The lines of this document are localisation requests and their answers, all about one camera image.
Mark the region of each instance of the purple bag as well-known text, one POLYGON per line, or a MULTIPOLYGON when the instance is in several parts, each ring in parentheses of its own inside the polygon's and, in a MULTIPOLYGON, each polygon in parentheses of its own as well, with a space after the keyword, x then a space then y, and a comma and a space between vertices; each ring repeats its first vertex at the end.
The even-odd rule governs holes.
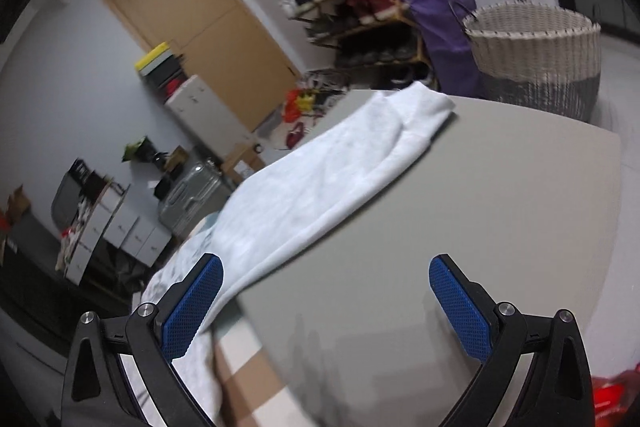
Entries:
POLYGON ((482 97, 480 71, 471 52, 471 42, 460 27, 468 13, 459 6, 476 9, 476 0, 403 0, 410 4, 415 21, 433 63, 442 92, 482 97))

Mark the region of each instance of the basket rim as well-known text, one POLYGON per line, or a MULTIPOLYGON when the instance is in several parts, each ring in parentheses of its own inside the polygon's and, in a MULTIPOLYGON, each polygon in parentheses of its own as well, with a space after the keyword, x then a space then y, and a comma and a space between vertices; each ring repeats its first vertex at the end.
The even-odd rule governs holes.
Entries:
POLYGON ((462 25, 464 26, 464 31, 469 37, 483 37, 483 38, 511 38, 511 39, 544 39, 544 38, 567 38, 567 37, 575 37, 575 36, 583 36, 587 34, 593 34, 601 31, 600 24, 592 21, 586 15, 575 12, 573 10, 567 10, 566 8, 561 8, 559 6, 552 6, 549 4, 540 4, 540 3, 532 3, 532 2, 520 2, 520 1, 505 1, 499 2, 495 4, 490 4, 488 6, 482 6, 473 11, 472 14, 467 15, 462 19, 462 25), (471 30, 467 28, 467 24, 481 14, 482 12, 487 12, 490 10, 494 10, 503 6, 539 6, 545 7, 549 9, 553 9, 559 12, 569 12, 572 15, 579 15, 584 19, 584 26, 574 26, 573 28, 567 28, 564 30, 541 30, 535 32, 508 32, 508 31, 496 31, 496 30, 471 30))

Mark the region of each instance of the white drawer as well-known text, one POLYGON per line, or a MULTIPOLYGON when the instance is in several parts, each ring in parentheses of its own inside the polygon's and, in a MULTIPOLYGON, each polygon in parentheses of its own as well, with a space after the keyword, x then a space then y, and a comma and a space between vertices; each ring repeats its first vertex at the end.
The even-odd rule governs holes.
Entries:
POLYGON ((135 225, 138 214, 131 210, 126 204, 121 204, 113 219, 104 233, 105 240, 109 241, 114 247, 121 247, 127 234, 135 225))
POLYGON ((111 219, 111 213, 106 209, 96 204, 89 222, 84 227, 84 232, 80 237, 80 243, 85 245, 89 250, 93 251, 95 245, 98 244, 100 236, 104 233, 104 229, 107 228, 109 220, 111 219))
POLYGON ((122 249, 133 257, 136 257, 142 246, 145 244, 145 241, 151 235, 151 232, 154 231, 154 228, 155 227, 151 221, 140 216, 135 225, 133 225, 129 235, 127 235, 127 238, 124 240, 122 249))
POLYGON ((136 259, 138 259, 140 263, 151 266, 156 262, 156 259, 160 255, 160 252, 164 249, 164 247, 166 247, 166 244, 170 239, 171 235, 166 230, 154 229, 154 231, 151 232, 151 235, 149 235, 149 238, 145 241, 145 244, 138 252, 136 259))
POLYGON ((107 189, 103 192, 102 197, 100 198, 100 203, 104 208, 106 208, 111 214, 116 211, 116 208, 120 204, 120 200, 122 196, 118 194, 117 190, 113 187, 107 187, 107 189))
POLYGON ((78 285, 84 275, 84 270, 89 264, 92 251, 89 250, 82 243, 76 245, 74 254, 69 261, 69 265, 66 267, 65 277, 72 283, 78 285))

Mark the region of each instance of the wicker basket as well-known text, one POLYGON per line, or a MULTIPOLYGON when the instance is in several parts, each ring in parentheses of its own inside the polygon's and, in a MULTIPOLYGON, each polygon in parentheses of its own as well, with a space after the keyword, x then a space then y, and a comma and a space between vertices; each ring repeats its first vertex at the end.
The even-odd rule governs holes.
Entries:
POLYGON ((519 2, 478 9, 463 25, 490 100, 589 120, 600 87, 600 25, 519 2))

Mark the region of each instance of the metal screw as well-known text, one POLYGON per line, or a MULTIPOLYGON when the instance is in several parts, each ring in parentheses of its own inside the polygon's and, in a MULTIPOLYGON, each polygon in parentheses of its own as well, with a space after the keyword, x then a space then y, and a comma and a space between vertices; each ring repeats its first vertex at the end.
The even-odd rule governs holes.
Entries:
POLYGON ((500 304, 498 304, 498 311, 505 317, 510 317, 516 312, 516 308, 511 303, 501 302, 500 304))
POLYGON ((140 306, 138 306, 138 315, 140 315, 141 317, 146 317, 147 315, 151 315, 154 312, 154 308, 155 306, 153 306, 153 304, 151 304, 150 302, 144 303, 144 304, 140 304, 140 306))
POLYGON ((80 317, 80 322, 82 322, 82 324, 88 324, 92 320, 94 320, 94 318, 95 318, 94 312, 84 312, 80 317))
POLYGON ((562 310, 558 316, 562 322, 571 322, 574 320, 574 315, 569 310, 562 310))

